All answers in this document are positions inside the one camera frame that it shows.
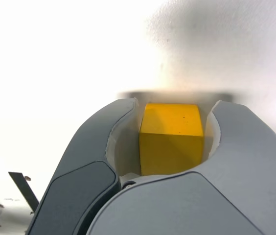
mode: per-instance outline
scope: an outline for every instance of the screw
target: screw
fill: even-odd
[[[28,176],[25,176],[24,178],[25,178],[26,181],[31,181],[31,178],[28,177]]]

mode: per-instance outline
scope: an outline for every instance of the gray object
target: gray object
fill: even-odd
[[[87,235],[261,235],[203,176],[139,184],[114,197]]]
[[[136,118],[135,99],[121,99],[102,108],[78,129],[70,141],[49,186],[35,212],[35,216],[27,230],[29,235],[80,235],[84,234],[97,211],[117,192],[121,185],[117,175],[118,159],[111,161],[117,151],[125,156],[117,144],[107,148],[109,139],[118,142],[123,137],[123,130],[132,129]],[[130,135],[130,147],[124,148],[126,155],[131,155],[140,169],[137,156],[138,129]]]
[[[118,100],[79,128],[28,234],[276,234],[276,135],[254,113],[218,102],[207,118],[205,162],[133,178],[137,117],[135,99]],[[119,176],[135,184],[120,191]]]
[[[243,105],[212,110],[221,138],[201,173],[266,235],[276,235],[276,134]]]

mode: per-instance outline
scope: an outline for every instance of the yellow cube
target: yellow cube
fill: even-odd
[[[142,175],[174,174],[201,163],[204,136],[198,106],[147,104],[139,133]]]

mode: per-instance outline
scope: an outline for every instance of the wooden block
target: wooden block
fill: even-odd
[[[174,174],[201,163],[204,136],[198,106],[147,104],[139,133],[142,175]]]

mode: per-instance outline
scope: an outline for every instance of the white backdrop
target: white backdrop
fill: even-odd
[[[0,1],[0,234],[32,215],[95,111],[140,91],[227,94],[276,132],[276,0]]]

